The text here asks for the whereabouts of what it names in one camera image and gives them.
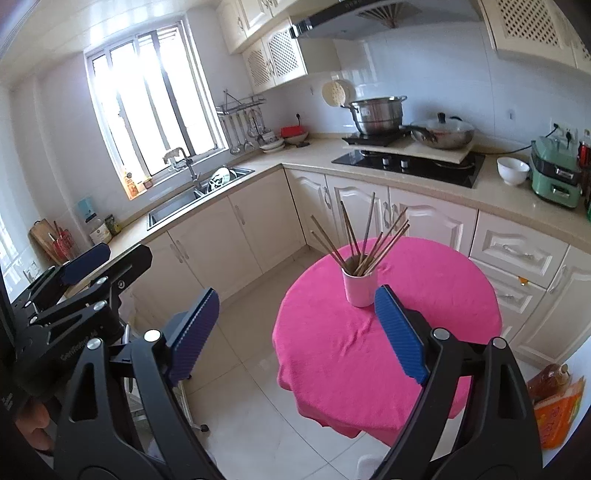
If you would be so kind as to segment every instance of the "utensil rack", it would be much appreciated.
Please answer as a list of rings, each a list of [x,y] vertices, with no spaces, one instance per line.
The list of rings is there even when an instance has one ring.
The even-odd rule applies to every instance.
[[[224,90],[224,103],[216,107],[216,112],[220,116],[233,115],[234,113],[247,110],[249,108],[263,105],[267,99],[262,95],[251,95],[238,100],[232,96],[227,90]]]

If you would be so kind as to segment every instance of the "white tile floor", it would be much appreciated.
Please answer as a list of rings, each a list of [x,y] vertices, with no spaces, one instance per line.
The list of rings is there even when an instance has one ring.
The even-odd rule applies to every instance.
[[[200,436],[229,479],[355,480],[362,455],[388,447],[367,434],[355,439],[302,417],[291,392],[277,385],[271,332],[285,292],[320,258],[300,253],[272,277],[223,309],[187,386]],[[524,376],[537,371],[522,364]],[[460,416],[450,420],[436,456],[453,445]]]

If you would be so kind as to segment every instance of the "pink tablecloth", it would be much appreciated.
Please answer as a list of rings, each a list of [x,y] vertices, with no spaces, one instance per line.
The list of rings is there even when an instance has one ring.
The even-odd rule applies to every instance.
[[[368,242],[368,251],[374,241]],[[348,252],[341,249],[344,257]],[[501,314],[486,277],[462,254],[435,242],[401,238],[378,267],[379,284],[404,306],[458,339],[488,343],[501,334]],[[421,387],[407,377],[375,316],[351,306],[335,261],[324,257],[285,295],[273,331],[279,385],[294,393],[304,417],[348,437],[368,432],[393,445]],[[450,412],[466,404],[461,378]]]

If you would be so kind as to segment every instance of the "beige countertop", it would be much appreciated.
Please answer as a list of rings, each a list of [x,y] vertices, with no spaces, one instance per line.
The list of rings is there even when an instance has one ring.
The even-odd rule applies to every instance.
[[[134,246],[148,243],[184,221],[187,216],[194,215],[212,202],[228,196],[282,166],[385,185],[465,205],[528,226],[591,254],[591,223],[587,220],[583,206],[580,205],[575,211],[570,211],[545,202],[534,194],[529,182],[519,187],[506,185],[499,177],[495,157],[492,155],[487,156],[474,188],[468,189],[412,175],[333,164],[333,160],[349,151],[345,146],[342,140],[312,140],[311,146],[306,148],[290,147],[269,155],[261,153],[257,157],[240,163],[240,167],[250,168],[254,170],[254,174],[218,190],[204,201],[175,213],[150,230],[148,230],[148,215],[128,225],[110,242],[109,262],[71,289],[68,295],[71,296],[80,291],[92,278],[113,265]]]

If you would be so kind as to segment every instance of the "green appliance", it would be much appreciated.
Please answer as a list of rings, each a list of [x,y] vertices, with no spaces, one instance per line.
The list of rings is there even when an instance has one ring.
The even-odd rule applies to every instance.
[[[582,194],[582,172],[574,145],[546,137],[539,137],[531,145],[533,191],[545,200],[576,208]]]

